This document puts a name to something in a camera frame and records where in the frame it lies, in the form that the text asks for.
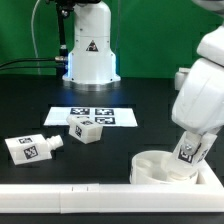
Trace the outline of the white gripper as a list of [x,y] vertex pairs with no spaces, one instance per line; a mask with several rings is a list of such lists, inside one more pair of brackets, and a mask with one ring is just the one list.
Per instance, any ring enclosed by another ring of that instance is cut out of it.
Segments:
[[[209,60],[198,59],[176,98],[172,120],[197,134],[224,126],[224,68]],[[199,142],[184,142],[182,151],[191,156],[199,146]]]

